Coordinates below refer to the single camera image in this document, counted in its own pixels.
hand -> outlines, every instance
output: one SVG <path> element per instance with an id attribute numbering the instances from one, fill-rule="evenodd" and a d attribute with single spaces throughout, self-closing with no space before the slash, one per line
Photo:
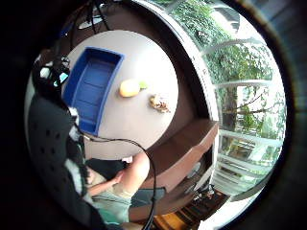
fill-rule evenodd
<path id="1" fill-rule="evenodd" d="M 122 177 L 123 177 L 124 173 L 125 173 L 125 171 L 119 171 L 119 172 L 115 175 L 115 177 L 112 179 L 112 181 L 113 181 L 115 184 L 119 183 L 119 182 L 122 180 Z"/>
<path id="2" fill-rule="evenodd" d="M 95 173 L 88 167 L 87 167 L 87 172 L 88 172 L 87 184 L 91 184 L 95 179 Z"/>

person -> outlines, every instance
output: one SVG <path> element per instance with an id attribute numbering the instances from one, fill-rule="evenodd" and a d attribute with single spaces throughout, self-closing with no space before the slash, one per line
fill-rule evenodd
<path id="1" fill-rule="evenodd" d="M 103 175 L 88 168 L 87 190 L 92 205 L 98 210 L 106 224 L 129 222 L 131 198 L 146 179 L 150 161 L 145 152 L 137 153 L 132 162 L 119 171 L 112 179 L 106 180 Z"/>

cable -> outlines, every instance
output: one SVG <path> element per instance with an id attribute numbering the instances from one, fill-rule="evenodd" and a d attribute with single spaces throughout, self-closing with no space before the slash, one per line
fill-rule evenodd
<path id="1" fill-rule="evenodd" d="M 74 44 L 73 44 L 73 41 L 74 41 L 74 35 L 75 35 L 75 28 L 76 28 L 76 24 L 77 24 L 77 20 L 78 18 L 80 17 L 81 13 L 83 12 L 83 10 L 86 8 L 86 5 L 82 6 L 81 9 L 79 9 L 75 19 L 74 19 L 74 23 L 73 23 L 73 27 L 71 29 L 71 34 L 70 34 L 70 51 L 73 50 L 74 48 Z"/>
<path id="2" fill-rule="evenodd" d="M 89 137 L 87 135 L 85 135 L 79 128 L 79 126 L 75 123 L 75 127 L 78 130 L 78 132 L 82 135 L 82 137 L 84 137 L 86 140 L 88 141 L 92 141 L 92 142 L 99 142 L 99 143 L 106 143 L 106 142 L 115 142 L 115 141 L 120 141 L 120 142 L 127 142 L 127 143 L 131 143 L 137 147 L 139 147 L 140 149 L 142 149 L 144 151 L 144 153 L 147 155 L 147 157 L 150 160 L 150 164 L 152 165 L 152 169 L 153 169 L 153 196 L 152 196 L 152 207 L 151 207 L 151 211 L 149 214 L 149 217 L 147 219 L 146 224 L 143 226 L 142 230 L 148 230 L 150 229 L 153 221 L 154 221 L 154 209 L 155 209 L 155 202 L 156 202 L 156 192 L 155 192 L 155 188 L 156 188 L 156 172 L 155 172 L 155 165 L 154 165 L 154 161 L 151 158 L 151 156 L 147 153 L 147 151 L 145 150 L 145 148 L 143 148 L 139 143 L 132 141 L 130 139 L 125 139 L 125 138 L 105 138 L 105 137 L 98 137 L 96 136 L 95 138 Z"/>
<path id="3" fill-rule="evenodd" d="M 93 1 L 93 3 L 94 3 L 95 6 L 96 6 L 99 15 L 102 17 L 103 22 L 104 22 L 104 24 L 105 24 L 105 26 L 106 26 L 106 29 L 107 29 L 108 31 L 110 31 L 111 29 L 110 29 L 110 27 L 107 25 L 106 18 L 104 17 L 102 11 L 100 10 L 100 7 L 99 7 L 98 2 L 97 2 L 96 0 L 92 0 L 92 1 Z"/>

blue basket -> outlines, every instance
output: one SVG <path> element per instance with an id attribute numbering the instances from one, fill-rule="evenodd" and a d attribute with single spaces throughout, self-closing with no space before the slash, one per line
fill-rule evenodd
<path id="1" fill-rule="evenodd" d="M 97 136 L 110 86 L 124 56 L 86 47 L 78 58 L 63 92 L 64 101 L 76 107 L 80 129 Z"/>

beige tabletop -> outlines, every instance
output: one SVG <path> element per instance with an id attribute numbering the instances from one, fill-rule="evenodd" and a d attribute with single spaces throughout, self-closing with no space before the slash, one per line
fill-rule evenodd
<path id="1" fill-rule="evenodd" d="M 69 55 L 72 68 L 85 47 L 98 47 L 124 55 L 124 60 L 109 90 L 98 135 L 133 140 L 145 149 L 154 144 L 171 123 L 177 108 L 177 76 L 165 52 L 149 38 L 129 31 L 95 34 L 80 43 Z M 131 98 L 123 98 L 118 89 L 123 80 L 145 81 L 147 89 Z M 162 95 L 170 113 L 150 106 L 152 94 Z M 118 160 L 133 156 L 140 148 L 124 142 L 94 143 L 85 141 L 86 158 Z"/>

